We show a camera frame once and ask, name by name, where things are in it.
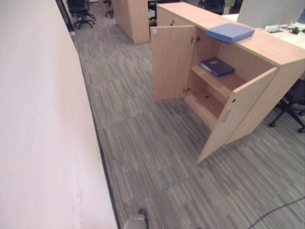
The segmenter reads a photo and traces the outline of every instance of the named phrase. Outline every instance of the open cabinet door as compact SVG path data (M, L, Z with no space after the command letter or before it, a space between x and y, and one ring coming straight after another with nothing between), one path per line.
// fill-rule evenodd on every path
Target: open cabinet door
M215 128L211 132L197 163L226 144L250 109L254 106L278 68L274 67L236 88L230 95Z
M156 100L185 96L195 34L195 26L151 27Z

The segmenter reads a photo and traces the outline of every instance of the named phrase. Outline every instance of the wooden cabinet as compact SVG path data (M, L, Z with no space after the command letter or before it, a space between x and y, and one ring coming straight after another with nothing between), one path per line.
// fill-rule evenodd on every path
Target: wooden cabinet
M134 43L150 40L147 1L112 0L112 7L116 22Z
M263 31L225 44L204 35L223 18L204 18L205 10L186 3L160 4L158 12L164 26L151 28L155 99L184 98L211 129L198 163L250 134L305 70L304 50ZM199 65L213 57L235 72L216 78Z

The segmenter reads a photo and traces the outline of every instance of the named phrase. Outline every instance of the cable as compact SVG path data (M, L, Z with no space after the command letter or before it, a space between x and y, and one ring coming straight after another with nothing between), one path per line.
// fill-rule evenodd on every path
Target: cable
M255 224L257 224L257 223L258 223L259 221L261 221L263 218L265 218L265 217L268 216L269 214L271 214L271 213L277 211L278 209L281 209L281 208L286 207L286 206L288 206L288 205L294 204L294 203L296 203L296 202L298 202L298 201L300 201L300 200L302 200L302 199L305 199L305 196L302 197L302 198L300 198L300 199L297 199L297 200L295 200L295 201L293 201L293 202L290 202L290 203L288 203L288 204L285 204L285 205L283 205L283 206L280 206L280 207L278 207L278 208L276 208L276 209L274 209L274 210L272 210L272 211L269 211L268 213L266 213L266 214L264 214L262 217L260 217L260 218L259 218L254 224L252 224L248 229L251 229L252 227L254 227Z

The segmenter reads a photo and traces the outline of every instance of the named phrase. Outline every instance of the black office chair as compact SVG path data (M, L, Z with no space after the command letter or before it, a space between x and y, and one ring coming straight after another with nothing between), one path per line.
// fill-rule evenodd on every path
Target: black office chair
M111 0L104 0L103 3L108 4L109 8L111 8L110 11L105 13L105 17L107 17L107 14L110 14L110 17L113 18L113 8Z
M90 3L88 0L67 0L69 11L72 15L76 15L76 22L74 26L78 25L78 29L81 29L83 24L89 24L92 28L92 24L95 24L95 16L89 13Z
M290 88L290 90L285 94L283 99L281 99L280 104L276 107L281 109L281 113L273 120L269 126L275 127L276 121L284 114L288 112L292 118L294 118L301 126L301 129L298 129L298 132L304 133L305 132L305 124L302 120L298 117L298 115L305 115L304 109L301 110L298 114L292 109L294 104L301 104L305 105L305 81L298 79L295 84Z
M174 3L174 2L180 2L180 0L155 0L155 1L149 1L148 2L148 9L154 10L154 16L149 18L149 20L154 20L154 25L156 25L157 20L157 4L163 4L163 3Z
M239 13L242 3L243 3L243 0L235 0L234 5L231 6L231 8L230 8L229 14Z
M198 7L205 10L217 13L219 15L224 14L225 0L199 0Z

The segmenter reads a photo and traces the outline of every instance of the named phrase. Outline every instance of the cabinet top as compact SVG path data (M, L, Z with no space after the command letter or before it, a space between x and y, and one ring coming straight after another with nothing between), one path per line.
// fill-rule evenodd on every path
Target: cabinet top
M247 26L185 2L158 4L158 8L169 11L203 30L225 23ZM253 36L232 45L237 45L276 66L305 59L305 49L285 42L261 29L256 29Z

